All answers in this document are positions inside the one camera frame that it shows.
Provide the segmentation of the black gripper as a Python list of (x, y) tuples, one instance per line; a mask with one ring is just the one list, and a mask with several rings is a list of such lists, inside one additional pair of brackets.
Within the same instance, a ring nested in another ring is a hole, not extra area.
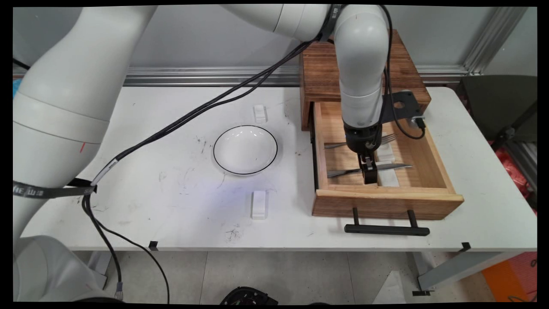
[(363, 183), (377, 184), (378, 168), (374, 152), (382, 144), (382, 124), (356, 128), (344, 123), (344, 131), (347, 146), (359, 154)]

